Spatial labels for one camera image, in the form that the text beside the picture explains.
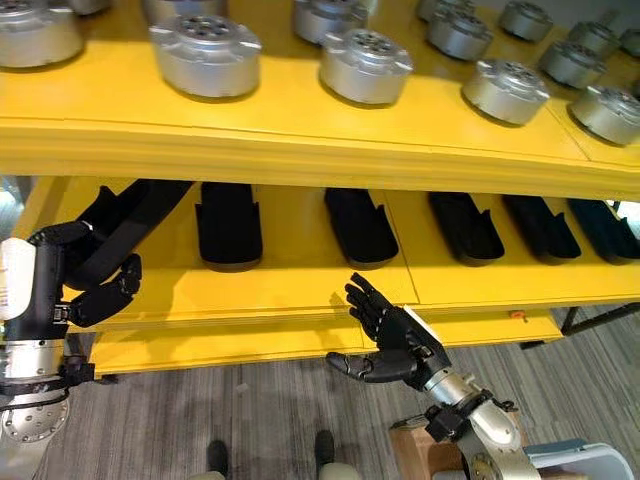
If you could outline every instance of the white label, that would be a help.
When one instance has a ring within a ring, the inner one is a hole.
[[[19,238],[0,243],[0,321],[21,315],[29,306],[36,247]]]

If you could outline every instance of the gray carpet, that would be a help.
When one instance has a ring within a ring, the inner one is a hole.
[[[637,473],[638,320],[524,352],[516,345],[455,349],[452,360],[499,398],[516,401],[531,443],[608,443]],[[233,479],[313,479],[321,428],[334,432],[339,460],[364,479],[399,479],[387,429],[427,406],[404,384],[359,384],[321,360],[120,378],[75,389],[72,416],[39,479],[183,480],[205,469],[213,438],[230,446]]]

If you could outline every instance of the metal motor housing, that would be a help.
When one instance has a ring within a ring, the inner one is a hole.
[[[27,68],[61,62],[83,47],[71,8],[46,0],[0,0],[0,66]]]
[[[368,16],[358,0],[295,0],[293,30],[308,42],[320,44],[325,33],[366,27]]]
[[[229,16],[227,0],[142,0],[149,25],[157,25],[179,15]]]
[[[640,57],[640,28],[629,28],[620,37],[620,46],[629,55]]]
[[[586,88],[607,71],[593,50],[571,42],[551,44],[538,65],[556,82],[574,88]]]
[[[425,22],[430,22],[436,12],[462,10],[473,13],[475,9],[476,7],[471,0],[420,0],[416,7],[416,15]]]
[[[587,130],[610,142],[628,145],[640,135],[640,101],[624,90],[589,86],[569,111]]]
[[[597,22],[578,22],[567,35],[567,41],[590,48],[600,58],[607,58],[620,46],[610,28]]]
[[[218,16],[180,16],[149,28],[165,80],[203,97],[235,97],[260,82],[258,37]]]
[[[493,34],[473,14],[449,10],[433,16],[427,40],[450,57],[478,60],[489,48]]]
[[[111,0],[67,0],[78,15],[91,15],[111,6]]]
[[[542,7],[529,2],[507,3],[498,23],[508,33],[530,42],[539,42],[553,28],[549,14]]]
[[[327,33],[323,47],[320,79],[354,102],[395,102],[413,71],[407,51],[372,30]]]
[[[487,115],[524,125],[549,99],[544,82],[516,62],[480,60],[473,77],[462,86],[463,96]]]

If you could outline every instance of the silver cylindrical part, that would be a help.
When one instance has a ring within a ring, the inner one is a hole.
[[[480,60],[462,94],[482,112],[504,122],[524,125],[549,99],[544,82],[516,62]]]
[[[111,6],[111,0],[67,0],[78,15],[91,15]]]
[[[640,28],[629,28],[620,37],[622,49],[629,55],[640,57]]]
[[[436,12],[445,13],[449,10],[462,10],[473,13],[476,7],[471,0],[420,0],[416,7],[416,15],[430,22]]]
[[[550,45],[540,58],[539,67],[556,82],[574,88],[586,88],[607,71],[593,50],[571,42]]]
[[[63,340],[21,340],[0,345],[0,381],[58,375]]]
[[[427,39],[450,57],[472,61],[484,55],[493,40],[493,34],[473,14],[450,10],[433,16]]]
[[[165,80],[203,97],[235,97],[260,82],[258,37],[224,17],[180,16],[149,29]]]
[[[567,35],[567,41],[590,48],[600,58],[607,58],[620,46],[620,40],[608,27],[597,22],[578,22]]]
[[[424,386],[433,400],[445,405],[458,405],[471,395],[480,393],[478,388],[467,383],[462,376],[450,370],[443,369],[433,375]]]
[[[227,0],[142,0],[149,25],[157,25],[179,15],[229,16]]]
[[[640,135],[640,101],[624,90],[590,86],[569,111],[587,130],[610,142],[628,145]]]
[[[61,400],[50,405],[11,409],[13,405],[55,401],[62,390],[4,397],[10,399],[0,406],[0,478],[34,478],[51,439],[69,416],[69,402]]]
[[[84,42],[73,10],[46,0],[0,0],[0,66],[38,67],[73,57]]]
[[[368,16],[358,0],[295,0],[293,30],[308,42],[320,44],[326,33],[366,27]]]
[[[512,35],[530,42],[539,42],[553,27],[551,17],[542,7],[516,1],[505,5],[498,23]]]
[[[395,102],[413,70],[405,49],[372,30],[327,33],[323,47],[320,79],[354,102]]]

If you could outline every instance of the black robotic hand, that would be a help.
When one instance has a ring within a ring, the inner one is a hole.
[[[409,313],[393,306],[362,276],[354,273],[347,284],[349,313],[362,324],[379,351],[368,355],[331,352],[327,362],[351,378],[367,383],[404,380],[422,390],[439,370],[451,365],[442,344]]]

